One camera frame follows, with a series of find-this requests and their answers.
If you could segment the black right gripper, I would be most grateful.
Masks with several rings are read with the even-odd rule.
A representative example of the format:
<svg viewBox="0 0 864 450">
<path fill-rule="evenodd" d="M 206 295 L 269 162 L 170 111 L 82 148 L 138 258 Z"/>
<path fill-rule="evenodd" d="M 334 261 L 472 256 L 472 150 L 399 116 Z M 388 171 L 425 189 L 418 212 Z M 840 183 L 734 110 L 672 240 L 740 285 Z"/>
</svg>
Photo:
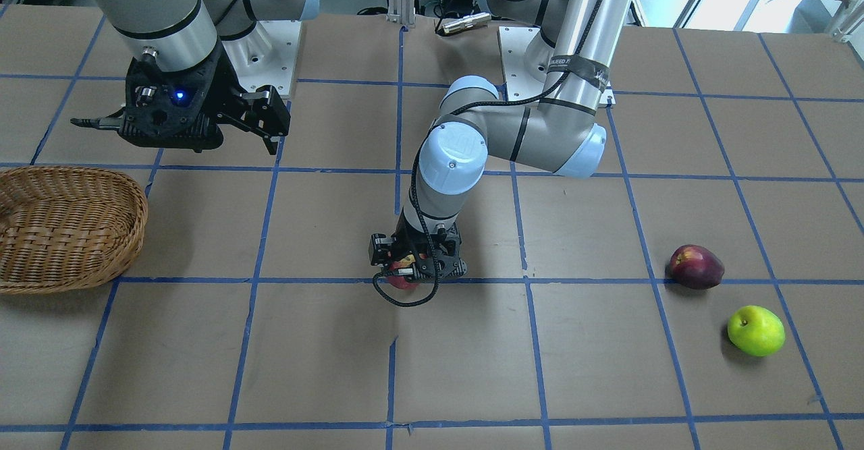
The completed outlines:
<svg viewBox="0 0 864 450">
<path fill-rule="evenodd" d="M 71 118 L 79 128 L 114 131 L 139 148 L 181 148 L 195 152 L 219 148 L 221 124 L 231 124 L 263 140 L 276 155 L 289 134 L 290 112 L 277 87 L 242 92 L 223 45 L 198 65 L 168 72 L 157 65 L 159 51 L 145 47 L 126 76 L 126 104 L 114 114 Z"/>
</svg>

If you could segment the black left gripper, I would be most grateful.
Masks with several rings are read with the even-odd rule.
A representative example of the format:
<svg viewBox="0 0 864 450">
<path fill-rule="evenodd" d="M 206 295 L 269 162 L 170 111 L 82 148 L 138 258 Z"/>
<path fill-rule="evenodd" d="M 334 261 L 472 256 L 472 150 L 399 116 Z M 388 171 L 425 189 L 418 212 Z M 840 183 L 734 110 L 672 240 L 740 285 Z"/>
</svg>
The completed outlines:
<svg viewBox="0 0 864 450">
<path fill-rule="evenodd" d="M 457 225 L 444 231 L 443 226 L 430 229 L 428 239 L 422 231 L 417 231 L 407 223 L 399 223 L 394 235 L 373 233 L 369 243 L 370 262 L 380 266 L 386 275 L 387 266 L 392 260 L 400 260 L 407 254 L 414 254 L 414 281 L 433 282 L 438 276 L 441 281 L 454 280 L 467 272 L 467 264 L 460 256 L 462 235 Z"/>
</svg>

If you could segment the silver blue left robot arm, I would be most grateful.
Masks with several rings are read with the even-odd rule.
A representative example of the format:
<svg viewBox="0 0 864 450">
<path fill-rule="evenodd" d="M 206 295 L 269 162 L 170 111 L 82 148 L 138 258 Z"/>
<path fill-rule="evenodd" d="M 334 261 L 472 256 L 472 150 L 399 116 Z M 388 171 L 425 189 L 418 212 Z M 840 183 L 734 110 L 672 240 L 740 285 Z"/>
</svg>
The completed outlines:
<svg viewBox="0 0 864 450">
<path fill-rule="evenodd" d="M 588 177 L 607 131 L 595 116 L 630 0 L 479 0 L 485 11 L 537 29 L 526 50 L 536 94 L 501 99 L 485 78 L 456 79 L 414 156 L 408 197 L 391 235 L 371 237 L 371 264 L 394 287 L 463 276 L 457 216 L 488 158 Z"/>
</svg>

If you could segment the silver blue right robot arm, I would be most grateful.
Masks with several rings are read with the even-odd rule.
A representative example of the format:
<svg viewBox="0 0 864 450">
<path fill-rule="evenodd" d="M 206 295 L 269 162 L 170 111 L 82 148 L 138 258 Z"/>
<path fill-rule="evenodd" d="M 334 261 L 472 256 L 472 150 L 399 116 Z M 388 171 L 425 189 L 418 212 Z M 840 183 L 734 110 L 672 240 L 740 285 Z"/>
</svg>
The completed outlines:
<svg viewBox="0 0 864 450">
<path fill-rule="evenodd" d="M 270 26 L 314 19 L 320 0 L 93 0 L 126 41 L 126 102 L 73 118 L 139 148 L 213 150 L 220 128 L 256 134 L 269 154 L 289 134 L 294 62 Z"/>
</svg>

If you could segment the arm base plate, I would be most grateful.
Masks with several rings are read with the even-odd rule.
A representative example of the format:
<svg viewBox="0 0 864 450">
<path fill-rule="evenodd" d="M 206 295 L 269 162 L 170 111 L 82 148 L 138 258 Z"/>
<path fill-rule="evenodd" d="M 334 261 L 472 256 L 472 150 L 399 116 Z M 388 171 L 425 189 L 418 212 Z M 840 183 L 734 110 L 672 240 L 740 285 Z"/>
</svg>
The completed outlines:
<svg viewBox="0 0 864 450">
<path fill-rule="evenodd" d="M 303 23 L 257 22 L 243 37 L 223 40 L 241 87 L 256 92 L 272 86 L 284 100 L 294 92 L 294 72 L 300 51 Z"/>
<path fill-rule="evenodd" d="M 501 26 L 499 46 L 506 101 L 536 96 L 543 91 L 545 68 L 553 49 L 538 35 L 540 28 Z"/>
</svg>

